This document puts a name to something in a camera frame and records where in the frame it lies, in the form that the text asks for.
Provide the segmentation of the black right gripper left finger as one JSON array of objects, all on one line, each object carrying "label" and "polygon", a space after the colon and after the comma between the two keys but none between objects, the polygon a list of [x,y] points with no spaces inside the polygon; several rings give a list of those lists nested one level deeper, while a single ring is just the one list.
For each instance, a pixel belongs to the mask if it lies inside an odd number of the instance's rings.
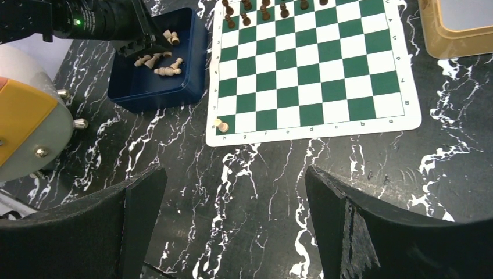
[{"label": "black right gripper left finger", "polygon": [[1,220],[2,278],[138,278],[165,193],[154,167],[73,202]]}]

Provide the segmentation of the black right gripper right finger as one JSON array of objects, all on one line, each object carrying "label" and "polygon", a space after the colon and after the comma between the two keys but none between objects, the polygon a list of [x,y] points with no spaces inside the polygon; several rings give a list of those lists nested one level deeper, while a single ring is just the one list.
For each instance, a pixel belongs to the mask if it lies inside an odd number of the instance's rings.
[{"label": "black right gripper right finger", "polygon": [[310,166],[305,187],[325,278],[491,278],[492,220],[417,214]]}]

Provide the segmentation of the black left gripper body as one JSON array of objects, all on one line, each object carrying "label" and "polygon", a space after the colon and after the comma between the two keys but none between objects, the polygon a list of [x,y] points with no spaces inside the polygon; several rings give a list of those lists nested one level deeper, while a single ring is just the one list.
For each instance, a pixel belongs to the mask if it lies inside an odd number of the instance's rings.
[{"label": "black left gripper body", "polygon": [[110,41],[118,55],[137,58],[173,50],[143,1],[110,1],[110,7],[115,19]]}]

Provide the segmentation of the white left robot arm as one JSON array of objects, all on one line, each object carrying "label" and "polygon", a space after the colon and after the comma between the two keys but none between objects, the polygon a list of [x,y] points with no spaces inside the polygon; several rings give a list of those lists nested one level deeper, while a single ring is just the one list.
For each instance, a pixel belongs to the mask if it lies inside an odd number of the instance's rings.
[{"label": "white left robot arm", "polygon": [[170,52],[143,1],[1,1],[1,43],[41,34],[72,40],[109,41],[127,58]]}]

